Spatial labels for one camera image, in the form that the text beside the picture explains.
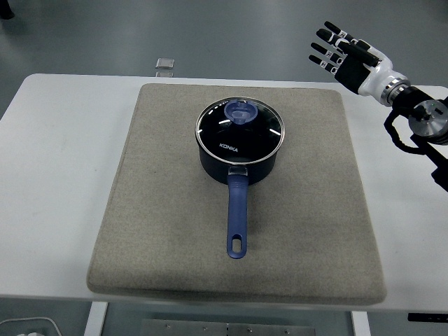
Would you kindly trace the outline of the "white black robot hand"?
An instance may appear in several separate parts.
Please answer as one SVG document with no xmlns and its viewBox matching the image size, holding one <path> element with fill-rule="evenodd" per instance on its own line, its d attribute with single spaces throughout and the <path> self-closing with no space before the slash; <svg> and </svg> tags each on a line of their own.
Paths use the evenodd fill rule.
<svg viewBox="0 0 448 336">
<path fill-rule="evenodd" d="M 312 43 L 320 55 L 310 55 L 309 60 L 349 91 L 388 105 L 392 91 L 410 86 L 409 79 L 393 70 L 392 61 L 383 52 L 333 23 L 326 21 L 316 35 L 330 48 Z"/>
</svg>

